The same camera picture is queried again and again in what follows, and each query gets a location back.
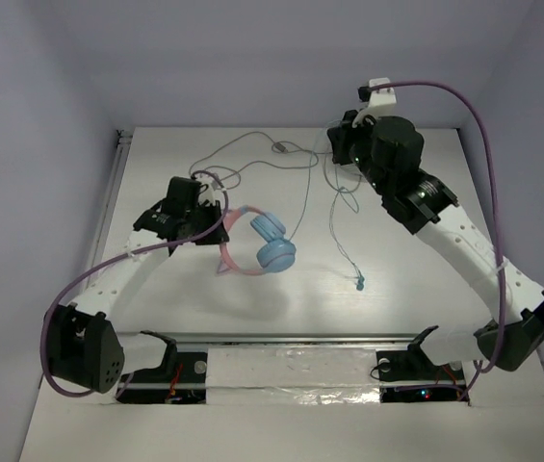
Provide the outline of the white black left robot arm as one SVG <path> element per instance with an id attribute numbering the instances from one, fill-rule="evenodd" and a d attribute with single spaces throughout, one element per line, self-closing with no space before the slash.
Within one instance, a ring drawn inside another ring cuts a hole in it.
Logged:
<path id="1" fill-rule="evenodd" d="M 221 244 L 229 197 L 219 177 L 199 170 L 170 180 L 166 196 L 135 221 L 120 254 L 78 276 L 54 299 L 42 325 L 39 355 L 49 386 L 68 398 L 120 395 L 138 372 L 172 379 L 177 346 L 142 330 L 117 335 L 152 272 L 182 244 Z"/>

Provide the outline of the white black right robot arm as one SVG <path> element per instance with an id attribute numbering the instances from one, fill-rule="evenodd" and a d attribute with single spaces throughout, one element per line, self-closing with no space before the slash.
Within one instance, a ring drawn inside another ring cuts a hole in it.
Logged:
<path id="1" fill-rule="evenodd" d="M 425 329 L 407 356 L 411 372 L 429 378 L 443 364 L 470 361 L 516 371 L 544 341 L 544 288 L 497 255 L 451 189 L 421 169 L 425 141 L 413 123 L 370 115 L 358 122 L 348 111 L 327 137 L 333 163 L 357 167 L 388 215 L 436 251 L 491 314 L 483 327 Z"/>

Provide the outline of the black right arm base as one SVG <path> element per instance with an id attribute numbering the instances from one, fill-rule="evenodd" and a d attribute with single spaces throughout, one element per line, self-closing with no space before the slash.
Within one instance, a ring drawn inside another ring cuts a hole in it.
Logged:
<path id="1" fill-rule="evenodd" d="M 418 334 L 405 349 L 376 354 L 370 378 L 380 385 L 382 403 L 427 403 L 467 401 L 463 370 L 453 372 L 450 364 L 434 365 L 422 351 L 427 335 L 436 326 Z"/>

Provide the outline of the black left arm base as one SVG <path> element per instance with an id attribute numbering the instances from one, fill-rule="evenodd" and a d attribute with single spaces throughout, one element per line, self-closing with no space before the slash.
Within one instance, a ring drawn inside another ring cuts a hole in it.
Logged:
<path id="1" fill-rule="evenodd" d="M 208 351 L 185 346 L 166 335 L 153 334 L 164 343 L 164 355 L 155 367 L 124 374 L 117 387 L 121 404 L 205 404 Z"/>

